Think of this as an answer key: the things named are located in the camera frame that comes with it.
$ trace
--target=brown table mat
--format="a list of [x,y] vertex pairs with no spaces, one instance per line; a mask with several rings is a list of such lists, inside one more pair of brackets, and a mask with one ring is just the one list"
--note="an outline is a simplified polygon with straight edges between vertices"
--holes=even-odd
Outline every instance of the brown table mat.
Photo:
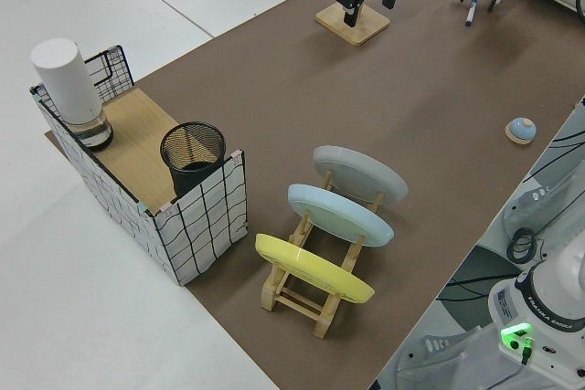
[[[314,21],[334,0],[289,0],[138,81],[177,121],[212,123],[246,151],[250,233],[188,287],[282,389],[367,389],[585,91],[573,12],[508,0],[488,14],[479,0],[465,27],[469,1],[368,0],[390,26],[352,47]],[[527,147],[504,134],[518,116],[538,127]],[[377,158],[410,192],[379,210],[394,240],[356,264],[376,294],[342,303],[319,340],[301,314],[261,308],[270,266],[253,244],[292,233],[287,187],[320,184],[323,144]],[[306,247],[346,251],[318,230]]]

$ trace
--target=light blue plate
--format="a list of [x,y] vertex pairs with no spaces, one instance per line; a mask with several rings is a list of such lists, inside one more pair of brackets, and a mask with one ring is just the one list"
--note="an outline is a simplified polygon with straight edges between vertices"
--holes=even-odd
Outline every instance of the light blue plate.
[[335,189],[358,200],[373,203],[384,194],[382,205],[393,205],[409,192],[402,177],[383,163],[368,155],[341,146],[325,145],[314,149],[313,163],[323,177],[333,173]]
[[382,247],[394,237],[392,227],[382,218],[348,198],[319,187],[291,184],[289,204],[300,216],[309,211],[311,224],[345,241],[357,242],[363,235],[364,246]]

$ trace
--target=blue marker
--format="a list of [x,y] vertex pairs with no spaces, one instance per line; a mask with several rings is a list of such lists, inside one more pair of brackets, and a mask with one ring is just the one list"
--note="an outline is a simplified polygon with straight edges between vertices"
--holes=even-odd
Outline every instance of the blue marker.
[[465,20],[466,26],[472,25],[473,15],[475,14],[476,7],[477,7],[477,0],[472,0],[472,5],[469,7],[469,13],[467,14],[467,20]]

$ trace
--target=black cable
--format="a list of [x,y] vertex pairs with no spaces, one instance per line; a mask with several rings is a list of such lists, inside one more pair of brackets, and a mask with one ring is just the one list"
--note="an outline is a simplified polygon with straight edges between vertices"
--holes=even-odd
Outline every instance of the black cable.
[[562,142],[562,141],[567,141],[568,139],[573,139],[575,137],[579,137],[582,134],[585,133],[585,130],[581,131],[581,132],[574,132],[573,134],[569,135],[569,136],[565,136],[565,137],[559,137],[558,139],[553,139],[552,142]]
[[575,9],[577,10],[577,17],[583,25],[585,25],[585,14],[583,14],[583,8],[581,7],[581,0],[575,0]]
[[[456,281],[457,281],[457,279],[456,279],[456,278],[451,278],[451,280],[452,280],[453,282],[456,282]],[[472,290],[471,288],[467,288],[467,287],[465,287],[465,286],[463,286],[463,285],[457,285],[457,286],[458,286],[459,288],[463,288],[464,290],[466,290],[466,291],[468,291],[468,292],[471,292],[472,294],[477,294],[478,296],[481,296],[482,294],[485,294],[484,292],[475,291],[475,290]]]
[[583,146],[585,142],[570,143],[569,145],[549,146],[551,149],[569,148],[570,146]]
[[522,368],[524,367],[524,365],[521,365],[520,368],[518,370],[516,370],[513,374],[508,375],[506,378],[498,381],[497,383],[495,383],[494,385],[490,385],[489,387],[487,387],[485,390],[492,390],[493,388],[496,388],[497,386],[499,386],[500,384],[505,383],[506,381],[508,381],[509,379],[514,378],[515,376],[518,376],[518,374],[520,372],[522,372]]
[[516,278],[518,275],[516,274],[497,274],[493,276],[482,276],[481,278],[474,278],[474,279],[467,279],[467,280],[457,280],[455,282],[449,282],[446,287],[455,287],[459,285],[466,285],[468,283],[476,283],[482,282],[484,280],[495,280],[495,279],[512,279]]
[[438,301],[472,301],[472,300],[478,300],[478,299],[485,299],[488,296],[489,296],[489,294],[482,294],[481,296],[468,297],[466,299],[445,299],[443,297],[438,297],[435,300],[438,300]]
[[[511,262],[518,265],[526,264],[528,261],[532,260],[537,254],[538,236],[544,232],[545,229],[550,226],[559,216],[566,212],[567,209],[573,206],[583,194],[585,194],[585,189],[583,189],[575,198],[573,198],[568,205],[563,207],[560,212],[554,215],[552,219],[550,219],[543,227],[540,228],[540,230],[538,230],[538,232],[535,232],[528,227],[519,228],[512,236],[512,239],[510,240],[508,247],[505,250],[505,255],[507,258]],[[517,257],[516,253],[524,253],[524,256]],[[542,248],[540,249],[540,258],[542,259]]]
[[528,227],[521,227],[512,236],[508,247],[505,249],[505,255],[510,262],[521,265],[537,254],[537,235]]
[[554,162],[556,162],[559,159],[562,159],[564,156],[566,156],[567,154],[571,154],[573,151],[575,151],[577,148],[580,148],[581,146],[585,145],[585,142],[582,143],[578,143],[577,146],[575,146],[574,148],[571,148],[570,150],[564,152],[563,154],[561,154],[558,157],[555,157],[554,159],[552,159],[550,162],[548,162],[547,164],[544,164],[542,166],[540,166],[540,168],[538,168],[534,173],[532,173],[531,175],[529,175],[527,178],[525,178],[524,180],[522,180],[522,183],[526,183],[528,180],[530,180],[532,177],[534,177],[536,174],[540,173],[540,171],[544,170],[545,168],[547,168],[548,166],[552,165]]

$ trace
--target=mesh pen holder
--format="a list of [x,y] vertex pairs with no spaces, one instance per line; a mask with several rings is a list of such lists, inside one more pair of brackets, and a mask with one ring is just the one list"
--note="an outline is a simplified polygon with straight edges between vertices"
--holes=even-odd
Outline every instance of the mesh pen holder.
[[187,194],[223,164],[226,140],[213,125],[186,122],[168,132],[161,157],[173,179],[176,196]]

